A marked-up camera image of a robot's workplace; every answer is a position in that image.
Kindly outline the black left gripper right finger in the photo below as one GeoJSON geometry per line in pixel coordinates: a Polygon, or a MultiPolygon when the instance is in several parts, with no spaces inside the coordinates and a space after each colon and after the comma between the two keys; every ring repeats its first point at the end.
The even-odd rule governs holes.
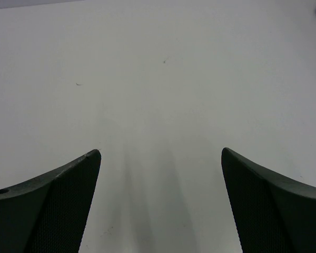
{"type": "Polygon", "coordinates": [[[316,252],[316,187],[229,148],[221,165],[243,252],[316,252]]]}

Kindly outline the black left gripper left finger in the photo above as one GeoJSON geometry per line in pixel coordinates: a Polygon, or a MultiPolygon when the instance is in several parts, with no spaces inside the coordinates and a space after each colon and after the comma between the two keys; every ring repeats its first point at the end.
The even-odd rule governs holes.
{"type": "Polygon", "coordinates": [[[78,252],[100,166],[95,149],[0,189],[0,252],[78,252]]]}

